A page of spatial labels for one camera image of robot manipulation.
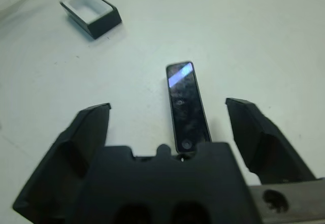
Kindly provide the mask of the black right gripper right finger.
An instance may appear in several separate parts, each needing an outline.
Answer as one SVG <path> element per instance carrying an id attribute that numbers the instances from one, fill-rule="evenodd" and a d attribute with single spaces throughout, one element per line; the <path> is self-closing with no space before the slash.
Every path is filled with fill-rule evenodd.
<path id="1" fill-rule="evenodd" d="M 237 148 L 262 184 L 316 180 L 281 130 L 254 103 L 235 98 L 225 103 Z"/>

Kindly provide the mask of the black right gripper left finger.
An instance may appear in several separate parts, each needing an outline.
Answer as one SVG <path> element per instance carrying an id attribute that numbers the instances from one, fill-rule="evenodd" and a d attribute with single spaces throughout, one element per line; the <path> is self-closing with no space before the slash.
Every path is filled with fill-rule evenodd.
<path id="1" fill-rule="evenodd" d="M 96 153 L 106 143 L 111 105 L 79 111 L 59 134 L 13 203 L 32 223 L 65 223 Z"/>

